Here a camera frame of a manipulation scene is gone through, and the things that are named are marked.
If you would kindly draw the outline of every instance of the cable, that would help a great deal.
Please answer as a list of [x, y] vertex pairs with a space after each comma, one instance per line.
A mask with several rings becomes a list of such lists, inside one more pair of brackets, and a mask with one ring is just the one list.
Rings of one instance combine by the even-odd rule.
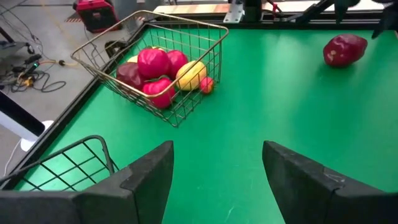
[[18, 7], [19, 5], [24, 4], [24, 3], [27, 2], [27, 1], [28, 1], [28, 0], [23, 0], [23, 1], [21, 1], [20, 3], [14, 5], [14, 6], [11, 6], [9, 9], [5, 10], [5, 11], [2, 12], [0, 15], [3, 15], [4, 13], [9, 12], [11, 9], [14, 9], [15, 7]]
[[[16, 16], [13, 12], [9, 11], [15, 18], [17, 18], [23, 25], [24, 27], [26, 27], [30, 38], [33, 40], [33, 43], [35, 45], [38, 45], [37, 48], [39, 49], [40, 53], [47, 59], [49, 59], [48, 56], [46, 56], [44, 54], [44, 48], [43, 48], [43, 43], [42, 41], [36, 37], [33, 32], [31, 31], [31, 29], [26, 25], [26, 23], [24, 21], [22, 21], [18, 16]], [[2, 20], [17, 34], [19, 34], [23, 39], [25, 39], [26, 41], [30, 42], [31, 40], [29, 40], [24, 34], [21, 33], [20, 28], [15, 26], [14, 24], [12, 24], [4, 15], [1, 14]]]
[[12, 158], [14, 157], [14, 153], [15, 153], [17, 147], [19, 146], [19, 143], [21, 143], [21, 141], [22, 141], [22, 139], [20, 139], [20, 140], [18, 141], [18, 143], [15, 145], [14, 149], [12, 150], [11, 156], [10, 156], [10, 158], [8, 159], [6, 165], [4, 166], [4, 173], [3, 173], [3, 175], [2, 175], [3, 177], [5, 177], [5, 176], [7, 175], [8, 166], [9, 166], [9, 164], [10, 164]]
[[[67, 38], [67, 40], [69, 41], [69, 44], [71, 44], [72, 46], [74, 46], [74, 47], [77, 48], [77, 47], [78, 47], [78, 44], [76, 44], [76, 42], [75, 42], [75, 40], [73, 39], [73, 37], [72, 37], [67, 31], [65, 31], [64, 29], [62, 29], [61, 25], [60, 25], [59, 22], [56, 20], [56, 18], [54, 17], [54, 15], [47, 9], [47, 7], [45, 7], [44, 0], [40, 0], [40, 3], [41, 3], [41, 5], [42, 5], [42, 7], [43, 7], [45, 13], [46, 13], [46, 14], [48, 15], [48, 17], [50, 18], [50, 20], [58, 27], [58, 29], [60, 29], [60, 31], [61, 31], [61, 32], [64, 34], [64, 36]], [[65, 65], [68, 65], [68, 66], [71, 66], [71, 67], [79, 65], [78, 62], [75, 62], [75, 63], [65, 63], [65, 61], [63, 61], [63, 62], [64, 62]]]
[[[53, 22], [55, 23], [55, 25], [61, 30], [61, 32], [64, 33], [64, 35], [65, 35], [67, 38], [69, 38], [70, 36], [60, 27], [60, 24], [55, 20], [54, 16], [53, 16], [50, 12], [48, 12], [48, 10], [47, 10], [46, 7], [44, 7], [45, 4], [43, 4], [43, 2], [41, 2], [41, 3], [42, 3], [43, 8], [45, 9], [46, 13], [47, 13], [48, 16], [53, 20]], [[40, 53], [47, 59], [47, 61], [45, 61], [45, 63], [57, 63], [57, 64], [59, 64], [59, 65], [61, 65], [61, 66], [67, 65], [67, 66], [71, 66], [71, 67], [77, 66], [77, 65], [78, 65], [78, 62], [75, 62], [75, 63], [66, 63], [64, 60], [54, 60], [54, 59], [50, 59], [48, 56], [46, 56], [46, 55], [44, 54], [44, 48], [43, 48], [43, 43], [42, 43], [42, 41], [32, 33], [32, 31], [29, 29], [29, 27], [26, 25], [26, 23], [25, 23], [24, 21], [22, 21], [22, 19], [20, 19], [17, 15], [15, 15], [10, 9], [6, 8], [6, 7], [3, 6], [2, 4], [0, 4], [0, 7], [4, 8], [4, 9], [6, 10], [6, 12], [10, 12], [15, 18], [18, 19], [18, 21], [20, 21], [20, 22], [26, 27], [26, 29], [29, 31], [30, 37], [32, 38], [33, 42], [34, 42], [36, 45], [39, 45], [39, 46], [41, 47], [41, 49], [39, 48], [39, 51], [40, 51]], [[25, 38], [25, 40], [29, 41], [27, 37], [25, 37], [23, 34], [21, 34], [21, 32], [19, 32], [19, 30], [16, 29], [15, 26], [12, 25], [12, 23], [11, 23], [9, 20], [7, 20], [7, 19], [3, 16], [3, 14], [4, 14], [4, 13], [2, 13], [2, 14], [0, 14], [0, 15], [2, 16], [4, 22], [5, 22], [12, 30], [14, 30], [14, 31], [17, 32], [19, 35], [21, 35], [23, 38]]]
[[[67, 83], [66, 81], [57, 81], [50, 84], [47, 84], [50, 80], [50, 74], [45, 71], [34, 71], [31, 74], [26, 74], [29, 77], [26, 79], [22, 79], [21, 76], [25, 75], [24, 73], [19, 74], [17, 81], [11, 85], [11, 92], [24, 92], [29, 87], [32, 87], [35, 90], [39, 90], [42, 93], [51, 93], [53, 91], [57, 91], [63, 88]], [[40, 80], [44, 79], [44, 83], [41, 86], [37, 86]]]

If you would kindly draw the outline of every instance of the metal frame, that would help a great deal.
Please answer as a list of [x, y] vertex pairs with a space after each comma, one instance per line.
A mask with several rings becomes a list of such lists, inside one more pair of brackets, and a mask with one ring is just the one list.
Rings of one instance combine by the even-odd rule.
[[2, 27], [0, 27], [0, 35], [2, 35], [7, 40], [8, 44], [10, 44], [9, 47], [0, 49], [0, 60], [8, 58], [23, 47], [27, 47], [28, 53], [34, 54], [34, 49], [30, 46], [30, 43], [15, 41]]
[[[144, 24], [138, 30], [132, 30], [130, 27], [136, 21], [136, 18], [144, 18]], [[151, 22], [154, 20], [162, 22], [154, 24]], [[174, 23], [182, 23], [184, 26], [175, 25]], [[118, 26], [126, 27], [130, 33], [123, 35], [118, 40], [108, 41], [104, 49], [92, 49], [93, 41]], [[150, 32], [146, 33], [146, 36], [141, 35], [143, 34], [142, 29], [146, 29], [147, 27], [154, 27], [156, 30], [153, 31], [151, 29]], [[113, 92], [123, 96], [125, 99], [135, 103], [163, 121], [170, 123], [173, 127], [178, 127], [203, 99], [201, 92], [196, 91], [202, 81], [201, 75], [194, 75], [192, 77], [188, 75], [185, 77], [185, 75], [198, 62], [201, 62], [197, 66], [197, 68], [200, 68], [198, 72], [205, 73], [217, 83], [220, 82], [221, 41], [227, 35], [228, 29], [223, 26], [156, 12], [136, 11], [77, 48], [72, 53], [72, 59], [79, 62], [94, 77], [99, 77], [102, 83]], [[117, 65], [127, 62], [127, 59], [123, 59], [123, 56], [131, 50], [132, 46], [141, 51], [148, 47], [148, 45], [160, 47], [165, 50], [178, 49], [184, 52], [189, 62], [193, 62], [185, 71], [180, 72], [167, 88], [160, 93], [151, 95], [145, 93], [143, 90], [133, 88], [115, 77]], [[170, 104], [167, 105], [167, 108], [158, 108], [153, 103], [157, 98], [161, 97], [170, 98]]]
[[[267, 21], [266, 18], [269, 11], [262, 11], [263, 20], [259, 22], [246, 23], [242, 22], [239, 24], [223, 24], [229, 29], [339, 29], [339, 30], [365, 30], [373, 29], [375, 23], [378, 22], [378, 18], [381, 17], [381, 11], [348, 11], [346, 17], [348, 20], [343, 20], [339, 25], [333, 23], [333, 13], [323, 12], [315, 18], [314, 21], [308, 24], [279, 24], [271, 21]], [[225, 14], [181, 14], [176, 16], [182, 16], [189, 19], [200, 19], [214, 24], [222, 24]], [[29, 164], [35, 162], [45, 152], [45, 150], [56, 140], [58, 135], [63, 131], [67, 124], [75, 117], [77, 112], [87, 102], [92, 94], [100, 86], [99, 78], [94, 78], [87, 84], [87, 86], [79, 93], [79, 95], [68, 105], [63, 113], [55, 120], [54, 124], [43, 133], [42, 137], [32, 146], [31, 150], [24, 156], [24, 158], [18, 163], [18, 165], [11, 170], [15, 172]], [[10, 189], [11, 185], [5, 184], [0, 189]]]
[[[97, 153], [95, 153], [88, 145], [87, 142], [92, 140], [92, 139], [96, 139], [101, 143], [101, 150], [102, 153], [104, 154], [105, 157], [105, 161], [102, 161]], [[70, 155], [67, 154], [67, 152], [79, 145], [84, 145], [84, 149], [86, 149], [87, 151], [89, 151], [90, 157], [88, 159], [85, 159], [83, 162], [79, 162], [77, 163], [77, 161], [75, 161], [75, 158], [71, 158]], [[53, 168], [49, 168], [47, 166], [47, 164], [45, 164], [45, 162], [50, 161], [56, 157], [63, 157], [66, 158], [69, 162], [71, 162], [73, 164], [73, 166], [65, 171], [63, 171], [60, 174], [56, 174], [52, 169]], [[92, 160], [97, 160], [102, 164], [102, 168], [92, 172], [91, 174], [88, 174], [86, 171], [84, 171], [81, 166], [89, 161]], [[46, 180], [45, 182], [42, 182], [40, 184], [34, 184], [31, 181], [29, 181], [28, 179], [25, 178], [25, 175], [31, 170], [31, 169], [35, 169], [38, 167], [43, 167], [45, 170], [47, 170], [49, 173], [51, 173], [53, 175], [52, 178], [49, 178], [49, 180]], [[35, 191], [35, 190], [39, 190], [39, 191], [43, 191], [43, 186], [45, 186], [46, 184], [54, 181], [54, 180], [60, 180], [61, 182], [63, 182], [67, 187], [64, 189], [59, 189], [61, 191], [64, 190], [74, 190], [76, 191], [75, 186], [78, 185], [79, 183], [83, 182], [86, 179], [90, 179], [94, 184], [97, 183], [97, 181], [95, 181], [93, 179], [93, 176], [96, 175], [97, 173], [101, 172], [102, 170], [107, 169], [109, 171], [109, 175], [114, 174], [114, 170], [119, 170], [119, 168], [117, 167], [117, 165], [113, 162], [113, 160], [111, 159], [111, 157], [109, 156], [109, 152], [108, 152], [108, 147], [106, 146], [105, 140], [101, 137], [101, 136], [87, 136], [77, 142], [72, 143], [71, 145], [64, 147], [63, 149], [60, 149], [59, 151], [47, 156], [44, 159], [40, 159], [38, 161], [35, 161], [31, 164], [29, 164], [28, 166], [25, 166], [17, 171], [13, 171], [11, 172], [11, 174], [0, 178], [0, 185], [2, 185], [2, 189], [3, 190], [9, 190], [12, 189], [13, 187], [15, 187], [20, 181], [23, 181], [27, 184], [29, 184], [31, 186], [30, 191]], [[63, 175], [67, 174], [69, 172], [71, 172], [74, 169], [78, 169], [80, 170], [81, 173], [83, 173], [85, 175], [84, 178], [75, 181], [74, 183], [68, 183], [66, 180], [63, 179]]]

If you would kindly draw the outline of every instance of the gray floor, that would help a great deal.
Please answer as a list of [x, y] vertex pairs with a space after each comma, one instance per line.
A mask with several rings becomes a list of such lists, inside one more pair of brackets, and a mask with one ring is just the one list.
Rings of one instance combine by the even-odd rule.
[[[120, 0], [119, 2], [115, 3], [115, 7], [121, 8], [121, 1], [131, 2], [130, 0]], [[46, 4], [68, 4], [72, 3], [72, 0], [44, 0], [43, 2]], [[17, 3], [18, 2], [15, 0], [0, 1], [0, 4], [5, 7], [14, 6]], [[40, 0], [28, 0], [24, 4], [40, 4]], [[123, 8], [124, 10], [120, 11], [121, 17], [132, 13], [133, 10], [135, 10], [135, 4], [129, 3], [129, 7], [124, 5]], [[72, 63], [73, 61], [70, 58], [70, 54], [76, 49], [76, 45], [84, 44], [87, 41], [83, 24], [63, 22], [73, 13], [73, 9], [70, 6], [51, 6], [47, 7], [47, 9], [62, 25], [63, 29], [67, 30], [67, 32], [73, 36], [75, 44], [68, 41], [65, 35], [55, 25], [53, 20], [48, 17], [48, 14], [45, 13], [42, 7], [19, 6], [15, 7], [12, 12], [22, 21], [24, 21], [32, 33], [42, 41], [44, 46], [44, 54], [48, 58], [65, 60]], [[3, 14], [3, 16], [9, 20], [11, 24], [18, 27], [17, 30], [19, 32], [29, 37], [28, 30], [11, 13], [6, 12]], [[12, 36], [12, 38], [25, 41], [15, 30], [12, 30], [7, 26], [7, 24], [4, 23], [4, 17], [0, 17], [0, 26], [5, 29]], [[88, 33], [88, 35], [90, 38], [93, 37], [93, 35], [90, 33]], [[123, 35], [126, 35], [125, 30], [112, 32], [109, 35], [100, 38], [95, 43], [98, 46], [103, 46], [107, 40], [119, 39], [120, 36]], [[11, 64], [20, 65], [21, 62], [28, 56], [29, 54], [27, 53], [26, 49], [21, 49], [13, 57], [0, 62], [0, 74], [3, 74], [3, 71]], [[41, 65], [39, 70], [46, 70], [49, 66], [50, 64]], [[8, 91], [8, 89], [3, 90], [3, 92], [7, 93], [9, 97], [11, 97], [14, 101], [19, 103], [24, 109], [41, 121], [56, 119], [58, 115], [84, 88], [84, 86], [92, 79], [92, 76], [81, 66], [74, 68], [54, 65], [48, 70], [48, 72], [50, 74], [50, 83], [63, 80], [67, 82], [67, 85], [64, 88], [51, 93], [41, 93], [33, 89], [29, 89], [22, 93], [11, 93]], [[4, 166], [11, 155], [11, 151], [14, 149], [14, 146], [18, 141], [18, 136], [0, 126], [0, 177], [3, 174]], [[14, 158], [10, 163], [8, 171], [10, 171], [24, 155], [25, 152], [18, 147]]]

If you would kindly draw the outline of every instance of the red fruit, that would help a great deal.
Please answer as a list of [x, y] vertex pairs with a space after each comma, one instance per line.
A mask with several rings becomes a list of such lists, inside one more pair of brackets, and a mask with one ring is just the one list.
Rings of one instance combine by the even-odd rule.
[[137, 62], [139, 73], [146, 79], [159, 78], [169, 73], [170, 62], [164, 50], [141, 50]]
[[170, 72], [169, 77], [174, 80], [175, 76], [177, 75], [178, 70], [188, 63], [188, 58], [179, 50], [171, 50], [167, 53], [167, 56], [170, 60]]
[[361, 59], [368, 41], [353, 34], [341, 34], [329, 41], [323, 48], [323, 58], [327, 65], [345, 67]]
[[144, 79], [138, 72], [137, 63], [134, 62], [126, 62], [120, 65], [116, 70], [116, 79], [137, 90], [142, 90], [144, 86]]
[[[168, 78], [161, 78], [157, 81], [146, 83], [143, 92], [148, 95], [156, 95], [165, 90], [172, 82]], [[170, 87], [165, 93], [154, 98], [149, 98], [152, 104], [158, 109], [164, 109], [172, 103], [175, 94], [174, 87]]]
[[209, 94], [214, 89], [214, 80], [210, 77], [204, 78], [200, 81], [200, 90], [204, 94]]

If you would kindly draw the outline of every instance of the green table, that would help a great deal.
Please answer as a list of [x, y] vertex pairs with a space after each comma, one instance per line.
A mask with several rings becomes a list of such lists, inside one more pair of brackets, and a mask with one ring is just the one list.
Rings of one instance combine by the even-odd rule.
[[[324, 45], [347, 32], [368, 39], [366, 55], [345, 69], [326, 66]], [[262, 164], [264, 140], [397, 191], [398, 41], [393, 32], [370, 36], [356, 30], [230, 29], [221, 83], [179, 128], [101, 86], [45, 154], [98, 134], [124, 167], [173, 140], [165, 224], [283, 223]]]

